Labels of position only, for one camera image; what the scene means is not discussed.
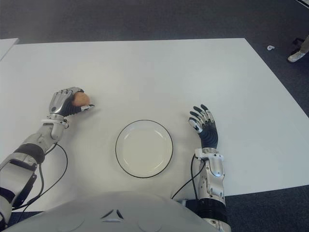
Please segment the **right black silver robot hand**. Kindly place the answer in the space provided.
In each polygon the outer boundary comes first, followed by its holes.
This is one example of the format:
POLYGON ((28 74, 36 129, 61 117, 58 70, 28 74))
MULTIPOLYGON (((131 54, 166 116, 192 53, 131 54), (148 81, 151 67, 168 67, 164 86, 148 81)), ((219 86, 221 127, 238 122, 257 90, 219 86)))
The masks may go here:
POLYGON ((216 149, 218 145, 218 132, 211 111, 203 104, 194 106, 190 111, 189 124, 197 132, 202 148, 216 149))

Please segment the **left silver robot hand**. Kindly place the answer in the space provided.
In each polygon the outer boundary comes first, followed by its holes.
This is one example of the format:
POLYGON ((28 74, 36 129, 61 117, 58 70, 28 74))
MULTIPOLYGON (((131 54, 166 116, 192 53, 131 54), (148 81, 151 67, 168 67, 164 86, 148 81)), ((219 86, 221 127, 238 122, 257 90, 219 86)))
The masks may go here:
POLYGON ((83 103, 81 106, 74 106, 73 101, 76 93, 84 93, 79 87, 69 87, 56 92, 49 105, 49 113, 63 117, 74 115, 94 108, 93 104, 83 103))

